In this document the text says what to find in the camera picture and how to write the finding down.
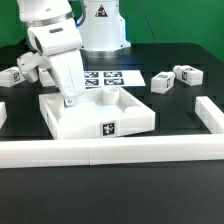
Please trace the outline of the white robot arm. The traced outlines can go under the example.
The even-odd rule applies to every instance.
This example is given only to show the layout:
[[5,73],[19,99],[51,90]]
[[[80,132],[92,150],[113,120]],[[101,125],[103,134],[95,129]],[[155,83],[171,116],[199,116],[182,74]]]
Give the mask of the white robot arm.
[[26,53],[17,65],[26,80],[38,80],[37,67],[49,71],[67,106],[85,91],[80,54],[82,40],[68,0],[17,0],[20,20],[36,53]]

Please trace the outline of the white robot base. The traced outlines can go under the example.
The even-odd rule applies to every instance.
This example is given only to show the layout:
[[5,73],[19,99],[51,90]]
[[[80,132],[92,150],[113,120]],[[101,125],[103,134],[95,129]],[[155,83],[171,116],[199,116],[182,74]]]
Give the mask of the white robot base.
[[126,39],[126,23],[120,15],[119,0],[80,1],[83,53],[90,57],[112,57],[131,47]]

